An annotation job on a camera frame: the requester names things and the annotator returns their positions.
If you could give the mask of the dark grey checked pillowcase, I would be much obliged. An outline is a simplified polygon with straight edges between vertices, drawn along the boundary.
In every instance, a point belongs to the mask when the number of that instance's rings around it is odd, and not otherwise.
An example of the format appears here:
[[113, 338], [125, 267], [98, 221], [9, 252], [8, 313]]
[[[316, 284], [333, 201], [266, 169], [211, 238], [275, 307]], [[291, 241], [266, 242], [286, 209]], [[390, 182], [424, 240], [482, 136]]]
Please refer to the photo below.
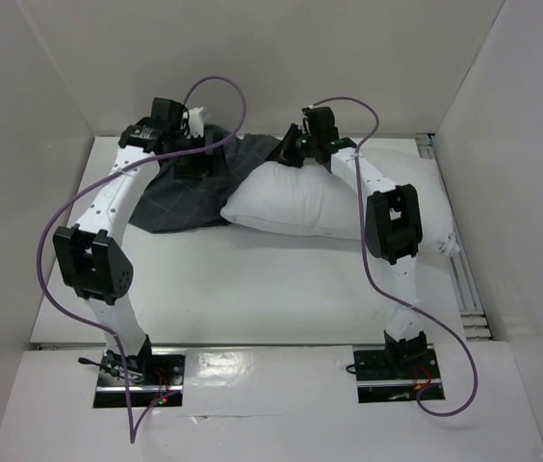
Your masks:
[[130, 223], [152, 234], [225, 225], [220, 210], [229, 196], [278, 145], [279, 140], [270, 135], [236, 138], [224, 147], [226, 165], [220, 174], [200, 181], [176, 178], [173, 162], [164, 162], [142, 194]]

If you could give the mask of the white pillow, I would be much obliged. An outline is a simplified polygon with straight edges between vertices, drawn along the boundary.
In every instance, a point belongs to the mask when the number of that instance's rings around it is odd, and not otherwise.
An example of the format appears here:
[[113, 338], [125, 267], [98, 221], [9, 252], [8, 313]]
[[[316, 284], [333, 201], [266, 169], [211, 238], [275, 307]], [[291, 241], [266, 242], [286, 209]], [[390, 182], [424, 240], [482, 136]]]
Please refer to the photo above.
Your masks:
[[[420, 248], [451, 256], [459, 251], [453, 214], [434, 161], [394, 149], [373, 148], [370, 162], [400, 185], [415, 187], [424, 237]], [[301, 168], [265, 162], [228, 198], [220, 215], [259, 231], [289, 236], [360, 237], [357, 195], [340, 178], [311, 163]]]

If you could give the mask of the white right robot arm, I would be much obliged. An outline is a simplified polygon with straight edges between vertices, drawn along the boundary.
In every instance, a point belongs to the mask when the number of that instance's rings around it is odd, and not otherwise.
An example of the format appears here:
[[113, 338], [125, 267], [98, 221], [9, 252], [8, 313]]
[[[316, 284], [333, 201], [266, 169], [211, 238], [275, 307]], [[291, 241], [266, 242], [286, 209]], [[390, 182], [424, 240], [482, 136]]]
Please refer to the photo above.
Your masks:
[[302, 123], [290, 125], [268, 159], [287, 167], [302, 167], [311, 159], [357, 194], [363, 263], [375, 259], [383, 265], [386, 281], [376, 283], [375, 290], [392, 302], [378, 363], [394, 377], [407, 376], [427, 353], [427, 336], [414, 311], [423, 239], [417, 191], [389, 179], [353, 140], [342, 138], [331, 108], [308, 106], [302, 114]]

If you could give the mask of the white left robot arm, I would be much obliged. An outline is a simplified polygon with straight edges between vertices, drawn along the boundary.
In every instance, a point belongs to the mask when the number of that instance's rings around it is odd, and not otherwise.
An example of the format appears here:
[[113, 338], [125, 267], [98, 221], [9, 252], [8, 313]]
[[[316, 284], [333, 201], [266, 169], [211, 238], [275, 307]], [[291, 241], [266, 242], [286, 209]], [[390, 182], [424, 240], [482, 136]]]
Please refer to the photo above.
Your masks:
[[53, 233], [62, 279], [91, 308], [89, 322], [106, 338], [109, 371], [133, 384], [153, 373], [148, 335], [137, 321], [128, 292], [134, 267], [121, 248], [126, 226], [164, 160], [221, 160], [226, 137], [201, 130], [187, 136], [167, 129], [129, 126], [117, 143], [110, 173], [99, 180], [88, 210]]

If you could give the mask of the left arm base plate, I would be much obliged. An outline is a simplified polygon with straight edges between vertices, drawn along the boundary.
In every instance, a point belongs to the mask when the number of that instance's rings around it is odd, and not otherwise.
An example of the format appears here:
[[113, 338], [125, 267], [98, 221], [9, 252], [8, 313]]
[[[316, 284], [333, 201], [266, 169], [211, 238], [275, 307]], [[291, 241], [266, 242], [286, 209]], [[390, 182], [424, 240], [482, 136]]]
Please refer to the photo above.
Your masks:
[[[123, 372], [110, 366], [106, 353], [98, 361], [79, 357], [78, 363], [97, 369], [92, 405], [95, 409], [126, 407]], [[153, 348], [146, 372], [129, 372], [132, 407], [146, 408], [150, 403], [161, 408], [181, 407], [185, 367], [185, 349]]]

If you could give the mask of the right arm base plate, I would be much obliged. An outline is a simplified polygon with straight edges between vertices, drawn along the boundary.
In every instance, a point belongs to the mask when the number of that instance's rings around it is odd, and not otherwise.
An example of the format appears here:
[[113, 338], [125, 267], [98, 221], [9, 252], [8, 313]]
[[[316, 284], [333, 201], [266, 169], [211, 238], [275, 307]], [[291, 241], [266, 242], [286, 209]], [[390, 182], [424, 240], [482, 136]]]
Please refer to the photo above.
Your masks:
[[445, 398], [441, 373], [433, 346], [417, 360], [393, 366], [383, 346], [359, 346], [353, 350], [353, 361], [345, 371], [356, 379], [359, 403], [415, 401]]

